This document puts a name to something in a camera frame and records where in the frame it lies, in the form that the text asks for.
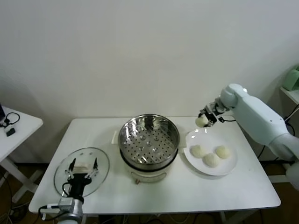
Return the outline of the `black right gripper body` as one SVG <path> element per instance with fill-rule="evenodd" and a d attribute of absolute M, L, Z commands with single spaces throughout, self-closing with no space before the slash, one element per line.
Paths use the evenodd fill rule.
<path fill-rule="evenodd" d="M 207 105 L 207 111 L 209 114 L 218 116 L 224 114 L 227 111 L 227 108 L 220 100 L 215 100 Z"/>

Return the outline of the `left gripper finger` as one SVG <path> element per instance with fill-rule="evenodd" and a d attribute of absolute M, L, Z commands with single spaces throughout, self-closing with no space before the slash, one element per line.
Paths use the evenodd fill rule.
<path fill-rule="evenodd" d="M 92 169 L 85 175 L 86 179 L 92 179 L 98 174 L 98 162 L 97 158 L 94 160 Z"/>
<path fill-rule="evenodd" d="M 74 169 L 75 163 L 76 163 L 76 158 L 73 159 L 73 161 L 70 163 L 68 169 L 65 170 L 65 173 L 67 174 L 67 179 L 74 178 L 73 169 Z"/>

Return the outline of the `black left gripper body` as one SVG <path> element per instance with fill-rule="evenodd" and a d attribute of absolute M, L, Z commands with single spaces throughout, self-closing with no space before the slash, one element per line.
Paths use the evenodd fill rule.
<path fill-rule="evenodd" d="M 89 185 L 91 182 L 91 179 L 85 178 L 85 174 L 74 174 L 74 178 L 68 179 L 67 182 L 63 183 L 62 190 L 66 194 L 66 197 L 77 199 L 83 203 L 85 186 Z M 65 185 L 70 186 L 68 192 L 64 189 Z"/>

